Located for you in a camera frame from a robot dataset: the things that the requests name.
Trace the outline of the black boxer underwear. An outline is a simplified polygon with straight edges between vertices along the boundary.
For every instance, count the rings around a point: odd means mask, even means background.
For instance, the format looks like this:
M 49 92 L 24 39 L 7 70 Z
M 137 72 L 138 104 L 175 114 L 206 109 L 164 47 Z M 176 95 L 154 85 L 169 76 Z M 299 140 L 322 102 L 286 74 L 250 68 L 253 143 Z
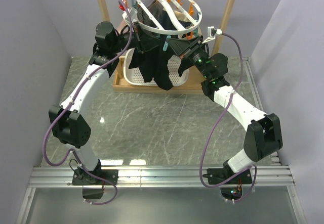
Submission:
M 168 60 L 174 55 L 174 51 L 170 47 L 167 47 L 166 51 L 163 50 L 167 39 L 166 35 L 157 37 L 161 39 L 159 47 L 144 54 L 139 54 L 134 49 L 129 69 L 139 68 L 145 82 L 154 80 L 159 88 L 168 91 L 173 87 L 169 79 Z

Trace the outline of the white round clip hanger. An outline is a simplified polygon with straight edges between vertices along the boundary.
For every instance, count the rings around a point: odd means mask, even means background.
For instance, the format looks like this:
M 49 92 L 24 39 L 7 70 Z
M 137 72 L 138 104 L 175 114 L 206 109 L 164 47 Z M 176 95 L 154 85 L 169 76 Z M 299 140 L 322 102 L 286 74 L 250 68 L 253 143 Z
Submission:
M 179 55 L 202 43 L 203 18 L 194 0 L 121 0 L 123 19 L 133 33 L 128 48 Z

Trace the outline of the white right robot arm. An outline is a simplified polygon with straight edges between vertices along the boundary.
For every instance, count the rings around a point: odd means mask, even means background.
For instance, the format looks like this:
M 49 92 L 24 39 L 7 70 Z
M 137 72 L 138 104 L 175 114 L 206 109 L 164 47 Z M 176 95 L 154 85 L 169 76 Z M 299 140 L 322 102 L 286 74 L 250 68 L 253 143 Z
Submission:
M 193 65 L 204 76 L 204 95 L 224 107 L 246 131 L 243 149 L 225 161 L 220 178 L 235 183 L 242 170 L 283 147 L 279 117 L 257 109 L 236 92 L 224 77 L 228 72 L 228 58 L 224 54 L 209 56 L 200 38 L 168 38 L 167 43 L 182 60 L 181 68 Z

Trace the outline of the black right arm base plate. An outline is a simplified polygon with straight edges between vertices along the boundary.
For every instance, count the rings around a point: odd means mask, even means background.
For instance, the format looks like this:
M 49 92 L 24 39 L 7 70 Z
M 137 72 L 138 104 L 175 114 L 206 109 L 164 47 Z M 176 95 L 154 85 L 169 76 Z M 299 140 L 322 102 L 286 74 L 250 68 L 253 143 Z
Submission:
M 219 184 L 228 178 L 234 176 L 234 172 L 229 168 L 208 168 L 207 173 L 204 173 L 203 178 L 208 180 L 209 185 Z M 239 175 L 231 178 L 226 185 L 235 185 L 235 184 L 251 184 L 253 182 L 252 175 L 249 169 L 240 173 Z

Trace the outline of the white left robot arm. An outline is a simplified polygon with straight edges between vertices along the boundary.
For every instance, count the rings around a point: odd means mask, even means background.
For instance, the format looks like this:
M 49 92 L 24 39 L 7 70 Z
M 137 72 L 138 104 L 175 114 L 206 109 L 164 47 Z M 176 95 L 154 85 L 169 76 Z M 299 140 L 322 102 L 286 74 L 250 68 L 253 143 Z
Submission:
M 49 109 L 53 136 L 75 155 L 78 166 L 74 176 L 88 185 L 101 182 L 104 173 L 88 142 L 91 128 L 84 119 L 87 109 L 98 89 L 112 76 L 126 50 L 135 48 L 145 54 L 159 47 L 160 37 L 142 29 L 138 22 L 126 25 L 118 32 L 105 21 L 96 26 L 95 41 L 81 81 L 60 106 Z

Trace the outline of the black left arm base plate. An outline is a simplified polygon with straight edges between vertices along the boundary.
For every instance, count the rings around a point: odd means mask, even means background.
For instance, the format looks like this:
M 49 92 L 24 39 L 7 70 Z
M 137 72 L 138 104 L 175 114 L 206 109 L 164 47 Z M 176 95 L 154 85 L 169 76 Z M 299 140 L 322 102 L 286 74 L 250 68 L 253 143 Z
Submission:
M 117 184 L 118 179 L 118 170 L 100 170 L 96 175 L 97 177 L 93 177 L 86 173 L 83 169 L 78 168 L 74 171 L 74 175 L 72 178 L 72 185 L 74 186 L 90 186 L 90 185 L 106 185 L 107 183 L 101 179 L 105 179 L 113 183 Z

